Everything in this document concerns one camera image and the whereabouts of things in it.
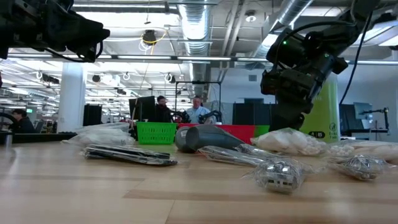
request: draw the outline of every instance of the blue shirt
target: blue shirt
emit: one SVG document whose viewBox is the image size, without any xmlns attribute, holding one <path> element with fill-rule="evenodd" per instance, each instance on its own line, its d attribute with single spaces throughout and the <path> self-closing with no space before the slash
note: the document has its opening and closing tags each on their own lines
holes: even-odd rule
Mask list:
<svg viewBox="0 0 398 224">
<path fill-rule="evenodd" d="M 189 119 L 191 119 L 191 124 L 198 124 L 199 123 L 199 115 L 205 115 L 210 113 L 210 110 L 199 106 L 197 109 L 189 108 L 186 110 L 189 115 Z"/>
</svg>

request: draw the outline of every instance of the plastic bag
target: plastic bag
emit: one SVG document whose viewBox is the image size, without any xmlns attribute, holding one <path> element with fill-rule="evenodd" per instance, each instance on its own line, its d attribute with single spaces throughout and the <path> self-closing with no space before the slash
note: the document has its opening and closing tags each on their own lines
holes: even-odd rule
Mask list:
<svg viewBox="0 0 398 224">
<path fill-rule="evenodd" d="M 154 152 L 131 146 L 103 146 L 90 144 L 82 151 L 86 159 L 117 159 L 147 165 L 172 166 L 177 161 L 169 153 Z"/>
<path fill-rule="evenodd" d="M 290 155 L 317 156 L 328 148 L 325 142 L 291 128 L 271 131 L 251 139 L 251 142 L 260 149 Z"/>
<path fill-rule="evenodd" d="M 77 130 L 75 130 L 75 132 L 77 134 L 81 134 L 81 133 L 85 133 L 88 131 L 101 131 L 101 130 L 115 129 L 115 130 L 121 130 L 124 133 L 128 133 L 129 127 L 130 127 L 130 124 L 125 123 L 125 122 L 106 123 L 106 124 L 90 125 L 90 126 L 78 128 Z"/>
<path fill-rule="evenodd" d="M 242 152 L 225 149 L 218 146 L 205 146 L 198 149 L 207 159 L 217 162 L 226 162 L 244 166 L 258 166 L 266 161 L 265 158 L 258 158 Z"/>
<path fill-rule="evenodd" d="M 329 157 L 328 167 L 358 180 L 374 180 L 386 170 L 395 167 L 384 159 L 374 156 L 356 155 L 349 157 Z"/>
<path fill-rule="evenodd" d="M 258 186 L 267 190 L 289 194 L 301 186 L 305 172 L 302 163 L 299 161 L 289 158 L 275 158 L 260 163 L 244 177 L 253 178 Z"/>
<path fill-rule="evenodd" d="M 240 145 L 236 146 L 235 149 L 238 152 L 242 152 L 242 153 L 249 154 L 249 155 L 256 156 L 256 157 L 265 157 L 268 159 L 275 158 L 275 157 L 281 157 L 280 155 L 277 155 L 277 154 L 274 154 L 271 152 L 267 152 L 262 149 L 258 149 L 257 147 L 251 146 L 249 144 L 240 144 Z"/>
<path fill-rule="evenodd" d="M 328 152 L 333 156 L 367 155 L 392 161 L 398 159 L 398 143 L 349 139 L 331 143 Z"/>
<path fill-rule="evenodd" d="M 98 129 L 85 131 L 63 142 L 83 148 L 89 144 L 132 146 L 134 141 L 134 138 L 129 133 L 125 133 L 120 129 Z"/>
</svg>

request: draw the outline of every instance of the green cylinder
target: green cylinder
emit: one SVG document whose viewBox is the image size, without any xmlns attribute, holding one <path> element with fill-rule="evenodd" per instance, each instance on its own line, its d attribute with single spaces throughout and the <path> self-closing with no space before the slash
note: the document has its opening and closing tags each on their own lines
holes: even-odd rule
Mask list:
<svg viewBox="0 0 398 224">
<path fill-rule="evenodd" d="M 325 142 L 340 140 L 336 74 L 332 73 L 326 80 L 320 94 L 313 101 L 311 113 L 305 115 L 300 131 Z"/>
</svg>

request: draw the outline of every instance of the computer monitor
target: computer monitor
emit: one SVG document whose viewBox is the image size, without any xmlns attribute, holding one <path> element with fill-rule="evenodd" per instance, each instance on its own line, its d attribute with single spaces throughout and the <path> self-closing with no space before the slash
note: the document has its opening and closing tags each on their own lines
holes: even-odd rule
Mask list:
<svg viewBox="0 0 398 224">
<path fill-rule="evenodd" d="M 372 104 L 370 103 L 354 103 L 355 119 L 372 120 L 372 113 L 365 113 L 372 111 Z"/>
<path fill-rule="evenodd" d="M 130 106 L 130 117 L 131 119 L 144 121 L 148 119 L 149 121 L 155 120 L 155 97 L 154 96 L 146 96 L 140 97 L 137 99 L 129 100 Z"/>
</svg>

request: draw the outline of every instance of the black jacket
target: black jacket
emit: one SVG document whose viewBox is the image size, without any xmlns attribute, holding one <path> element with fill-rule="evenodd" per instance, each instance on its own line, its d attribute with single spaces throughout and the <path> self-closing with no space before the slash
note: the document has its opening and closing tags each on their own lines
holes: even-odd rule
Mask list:
<svg viewBox="0 0 398 224">
<path fill-rule="evenodd" d="M 22 118 L 18 123 L 10 125 L 10 129 L 15 133 L 36 133 L 36 129 L 33 127 L 33 124 L 30 122 L 28 117 Z"/>
<path fill-rule="evenodd" d="M 155 115 L 155 120 L 153 122 L 161 122 L 161 123 L 172 122 L 171 111 L 167 106 L 156 105 L 155 110 L 156 110 L 156 115 Z"/>
</svg>

